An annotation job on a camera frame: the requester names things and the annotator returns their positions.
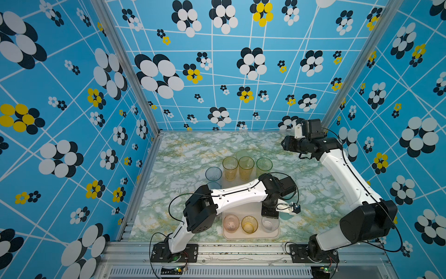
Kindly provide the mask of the frosted white glass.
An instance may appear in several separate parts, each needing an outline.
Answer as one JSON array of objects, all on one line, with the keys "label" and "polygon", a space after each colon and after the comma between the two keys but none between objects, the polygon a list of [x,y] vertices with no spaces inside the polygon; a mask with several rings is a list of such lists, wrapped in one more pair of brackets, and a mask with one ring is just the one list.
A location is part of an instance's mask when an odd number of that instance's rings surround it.
[{"label": "frosted white glass", "polygon": [[267,233],[272,233],[279,228],[280,221],[279,219],[274,219],[270,217],[262,217],[261,224],[263,230]]}]

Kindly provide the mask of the olive clear small glass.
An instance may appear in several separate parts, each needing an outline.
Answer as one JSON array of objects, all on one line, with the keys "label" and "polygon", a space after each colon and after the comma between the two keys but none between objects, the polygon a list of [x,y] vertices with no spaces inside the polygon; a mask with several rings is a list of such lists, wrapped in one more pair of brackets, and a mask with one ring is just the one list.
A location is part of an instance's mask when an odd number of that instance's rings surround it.
[{"label": "olive clear small glass", "polygon": [[259,224],[255,217],[253,216],[245,216],[242,219],[242,230],[247,234],[253,234],[257,231]]}]

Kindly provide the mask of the green clear glass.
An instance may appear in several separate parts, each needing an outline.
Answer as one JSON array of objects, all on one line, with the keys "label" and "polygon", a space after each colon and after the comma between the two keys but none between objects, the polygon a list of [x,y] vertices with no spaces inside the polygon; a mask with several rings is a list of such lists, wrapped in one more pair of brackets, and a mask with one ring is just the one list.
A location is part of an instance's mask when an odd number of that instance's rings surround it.
[{"label": "green clear glass", "polygon": [[273,163],[268,158],[259,158],[256,161],[256,176],[260,177],[262,174],[269,173],[273,167]]}]

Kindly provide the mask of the frosted pink glass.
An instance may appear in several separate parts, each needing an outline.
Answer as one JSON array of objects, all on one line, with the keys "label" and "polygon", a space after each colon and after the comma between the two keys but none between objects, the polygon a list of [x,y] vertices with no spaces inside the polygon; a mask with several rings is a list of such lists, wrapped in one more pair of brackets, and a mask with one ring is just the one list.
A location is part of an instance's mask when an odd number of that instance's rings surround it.
[{"label": "frosted pink glass", "polygon": [[230,214],[224,218],[223,225],[225,231],[229,233],[234,233],[238,230],[240,226],[240,221],[237,216]]}]

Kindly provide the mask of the yellow glass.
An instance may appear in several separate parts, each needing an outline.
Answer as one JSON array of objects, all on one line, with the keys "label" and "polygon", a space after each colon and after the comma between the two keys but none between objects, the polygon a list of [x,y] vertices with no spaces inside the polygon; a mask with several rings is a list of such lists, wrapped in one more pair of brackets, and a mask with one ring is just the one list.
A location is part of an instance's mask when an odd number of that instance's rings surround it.
[{"label": "yellow glass", "polygon": [[224,176],[227,181],[234,181],[238,172],[238,160],[233,156],[223,159]]},{"label": "yellow glass", "polygon": [[249,181],[254,167],[254,160],[249,156],[244,156],[239,159],[238,164],[240,179]]}]

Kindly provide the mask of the teal clear glass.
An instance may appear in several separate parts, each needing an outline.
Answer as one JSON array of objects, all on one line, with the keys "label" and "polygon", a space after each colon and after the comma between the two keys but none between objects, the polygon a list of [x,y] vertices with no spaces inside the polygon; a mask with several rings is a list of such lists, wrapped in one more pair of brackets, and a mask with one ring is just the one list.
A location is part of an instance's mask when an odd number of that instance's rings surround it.
[{"label": "teal clear glass", "polygon": [[209,167],[205,172],[205,178],[208,181],[214,182],[214,183],[220,184],[222,176],[223,176],[223,172],[221,171],[221,169],[219,167],[216,167],[216,166]]}]

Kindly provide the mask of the blue clear glass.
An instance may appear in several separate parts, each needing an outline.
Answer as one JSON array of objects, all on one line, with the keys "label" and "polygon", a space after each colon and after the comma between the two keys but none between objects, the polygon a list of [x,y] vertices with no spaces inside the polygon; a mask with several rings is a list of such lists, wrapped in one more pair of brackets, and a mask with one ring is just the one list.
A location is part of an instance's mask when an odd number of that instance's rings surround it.
[{"label": "blue clear glass", "polygon": [[209,181],[207,183],[207,186],[208,186],[209,190],[222,189],[221,184],[216,181]]}]

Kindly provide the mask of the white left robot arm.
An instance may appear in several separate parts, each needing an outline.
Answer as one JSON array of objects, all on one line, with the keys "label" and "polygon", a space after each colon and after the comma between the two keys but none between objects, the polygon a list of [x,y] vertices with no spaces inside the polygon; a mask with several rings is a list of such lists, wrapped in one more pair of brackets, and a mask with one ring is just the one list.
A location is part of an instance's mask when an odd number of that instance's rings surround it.
[{"label": "white left robot arm", "polygon": [[270,174],[226,189],[200,186],[185,202],[180,225],[167,237],[169,252],[183,252],[194,235],[208,230],[216,216],[229,209],[255,202],[276,205],[282,190],[280,180]]}]

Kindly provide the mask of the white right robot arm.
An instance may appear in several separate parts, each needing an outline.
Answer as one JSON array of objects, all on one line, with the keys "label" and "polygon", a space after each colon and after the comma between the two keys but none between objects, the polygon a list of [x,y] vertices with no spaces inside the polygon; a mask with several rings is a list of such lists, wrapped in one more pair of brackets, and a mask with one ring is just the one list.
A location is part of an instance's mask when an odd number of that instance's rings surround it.
[{"label": "white right robot arm", "polygon": [[397,205],[391,200],[385,201],[366,183],[347,160],[337,139],[286,136],[281,145],[286,151],[310,155],[325,166],[351,209],[337,226],[310,237],[308,256],[311,260],[319,262],[339,248],[385,237],[395,228]]}]

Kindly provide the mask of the beige rectangular tray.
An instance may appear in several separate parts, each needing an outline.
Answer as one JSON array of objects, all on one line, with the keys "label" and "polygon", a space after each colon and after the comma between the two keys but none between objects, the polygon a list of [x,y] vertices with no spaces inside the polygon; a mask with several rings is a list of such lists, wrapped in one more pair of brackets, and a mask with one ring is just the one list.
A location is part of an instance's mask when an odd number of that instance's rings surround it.
[{"label": "beige rectangular tray", "polygon": [[[226,210],[221,214],[222,217],[222,226],[223,226],[223,236],[229,240],[229,241],[236,241],[236,240],[242,240],[242,241],[268,241],[269,239],[278,238],[280,235],[280,229],[277,227],[274,231],[265,231],[265,228],[262,223],[262,216],[261,216],[261,207],[262,203],[246,203],[244,205],[240,205],[234,208],[231,208],[229,210]],[[228,232],[226,230],[225,224],[225,218],[229,215],[234,215],[239,220],[239,227],[235,232]],[[243,230],[242,227],[242,220],[246,216],[252,216],[257,220],[258,228],[257,230],[252,233],[248,234]]]}]

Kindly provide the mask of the green circuit board right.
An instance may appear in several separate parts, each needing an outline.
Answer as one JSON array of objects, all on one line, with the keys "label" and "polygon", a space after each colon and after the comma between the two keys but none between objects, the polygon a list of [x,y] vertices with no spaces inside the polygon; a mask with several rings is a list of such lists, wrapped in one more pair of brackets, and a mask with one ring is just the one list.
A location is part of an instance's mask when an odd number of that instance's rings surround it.
[{"label": "green circuit board right", "polygon": [[332,273],[328,267],[312,267],[311,274],[313,279],[331,279]]}]

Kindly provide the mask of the green circuit board left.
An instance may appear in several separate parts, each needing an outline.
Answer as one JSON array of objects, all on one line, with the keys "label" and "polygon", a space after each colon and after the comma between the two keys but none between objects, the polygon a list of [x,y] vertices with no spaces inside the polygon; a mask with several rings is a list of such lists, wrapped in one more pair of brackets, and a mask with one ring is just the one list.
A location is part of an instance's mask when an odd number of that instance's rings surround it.
[{"label": "green circuit board left", "polygon": [[187,271],[187,268],[184,267],[162,267],[161,268],[161,275],[167,276],[167,275],[182,275],[185,271]]}]

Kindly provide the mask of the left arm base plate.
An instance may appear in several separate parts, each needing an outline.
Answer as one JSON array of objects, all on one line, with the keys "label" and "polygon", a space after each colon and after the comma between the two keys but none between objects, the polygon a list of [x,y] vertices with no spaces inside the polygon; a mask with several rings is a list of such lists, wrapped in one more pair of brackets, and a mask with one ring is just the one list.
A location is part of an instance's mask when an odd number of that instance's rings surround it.
[{"label": "left arm base plate", "polygon": [[188,244],[182,252],[172,253],[168,244],[154,244],[151,252],[151,262],[153,263],[196,263],[198,255],[198,245]]}]

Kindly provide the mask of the aluminium front rail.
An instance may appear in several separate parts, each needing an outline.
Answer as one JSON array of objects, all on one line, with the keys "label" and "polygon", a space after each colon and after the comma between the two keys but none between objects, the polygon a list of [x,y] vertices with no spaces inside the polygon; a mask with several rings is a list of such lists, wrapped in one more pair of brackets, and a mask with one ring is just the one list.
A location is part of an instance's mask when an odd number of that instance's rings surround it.
[{"label": "aluminium front rail", "polygon": [[[196,263],[152,263],[146,242],[114,242],[105,250],[96,279],[312,279],[312,267],[328,267],[331,279],[396,279],[389,257],[365,244],[339,250],[339,263],[293,263],[279,242],[203,242]],[[186,267],[161,275],[162,267]]]}]

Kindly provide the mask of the aluminium corner post left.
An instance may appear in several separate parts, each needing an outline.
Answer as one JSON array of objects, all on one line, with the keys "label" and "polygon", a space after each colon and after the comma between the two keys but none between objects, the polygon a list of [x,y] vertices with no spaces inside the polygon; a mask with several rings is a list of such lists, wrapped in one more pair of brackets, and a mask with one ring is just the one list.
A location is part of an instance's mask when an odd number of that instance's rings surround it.
[{"label": "aluminium corner post left", "polygon": [[118,30],[115,28],[115,26],[113,24],[113,21],[110,16],[110,13],[108,12],[106,3],[105,3],[105,1],[100,1],[100,0],[92,0],[91,3],[96,11],[96,14],[99,17],[100,22],[106,29],[110,44],[118,57],[119,63],[123,67],[123,71],[126,75],[126,78],[129,82],[130,86],[133,89],[133,92],[137,98],[138,103],[141,106],[141,109],[142,109],[144,115],[147,118],[148,124],[150,125],[150,127],[152,129],[152,133],[154,134],[154,137],[157,138],[160,134],[160,129],[156,123],[156,119],[153,116],[153,113],[151,112],[151,109],[148,104],[148,100],[146,99],[146,96],[142,90],[142,87],[141,87],[138,79],[137,79],[137,76],[132,68],[130,59],[125,52],[124,45],[118,35]]}]

